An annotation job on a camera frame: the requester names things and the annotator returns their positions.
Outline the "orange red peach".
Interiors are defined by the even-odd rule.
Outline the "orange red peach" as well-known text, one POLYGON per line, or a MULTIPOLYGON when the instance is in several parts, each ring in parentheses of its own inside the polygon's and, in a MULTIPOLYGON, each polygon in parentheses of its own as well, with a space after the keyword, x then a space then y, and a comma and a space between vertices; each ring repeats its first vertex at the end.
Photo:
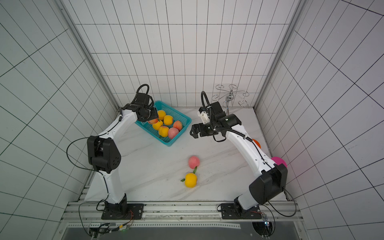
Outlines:
POLYGON ((183 124, 181 121, 175 121, 173 127, 178 129, 178 131, 180 132, 183 129, 183 124))
POLYGON ((153 125, 153 124, 156 124, 158 121, 159 121, 159 119, 153 119, 153 120, 148 121, 148 123, 153 125))

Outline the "yellow peach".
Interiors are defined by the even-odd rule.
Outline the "yellow peach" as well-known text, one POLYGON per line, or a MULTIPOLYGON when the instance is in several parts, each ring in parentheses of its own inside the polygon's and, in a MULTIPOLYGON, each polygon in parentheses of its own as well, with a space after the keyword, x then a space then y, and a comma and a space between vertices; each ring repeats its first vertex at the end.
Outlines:
POLYGON ((163 122, 161 120, 158 120, 156 123, 152 124, 153 129, 156 131, 158 131, 162 126, 163 126, 163 122))
POLYGON ((198 178, 194 173, 186 174, 185 178, 181 180, 187 188, 194 188, 197 185, 198 178))
POLYGON ((164 110, 159 110, 158 111, 158 117, 159 117, 159 120, 163 121, 164 120, 164 117, 167 115, 167 113, 164 111, 164 110))
POLYGON ((164 116, 163 123, 166 126, 172 126, 174 123, 174 118, 170 115, 164 116))
POLYGON ((160 137, 166 138, 169 134, 169 128, 167 126, 161 126, 158 130, 160 137))

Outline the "yellow peach top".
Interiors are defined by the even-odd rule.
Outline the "yellow peach top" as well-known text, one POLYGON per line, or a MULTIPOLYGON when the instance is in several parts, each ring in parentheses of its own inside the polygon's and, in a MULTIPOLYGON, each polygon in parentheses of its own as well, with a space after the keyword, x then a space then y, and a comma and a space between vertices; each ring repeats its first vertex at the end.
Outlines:
POLYGON ((174 118, 170 115, 164 116, 163 123, 166 126, 172 126, 174 123, 174 118))

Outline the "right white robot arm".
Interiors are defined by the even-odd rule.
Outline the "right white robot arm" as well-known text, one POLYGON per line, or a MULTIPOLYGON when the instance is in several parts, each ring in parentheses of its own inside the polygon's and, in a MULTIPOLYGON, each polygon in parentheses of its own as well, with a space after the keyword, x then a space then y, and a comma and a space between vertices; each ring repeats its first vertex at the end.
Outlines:
POLYGON ((199 117, 202 122, 192 125, 190 135, 197 139, 221 134, 238 149, 255 175, 256 179, 248 190, 234 200, 237 212, 245 213, 263 205, 284 191, 287 167, 277 164, 256 145, 236 115, 226 115, 220 104, 215 102, 203 104, 199 109, 199 117))

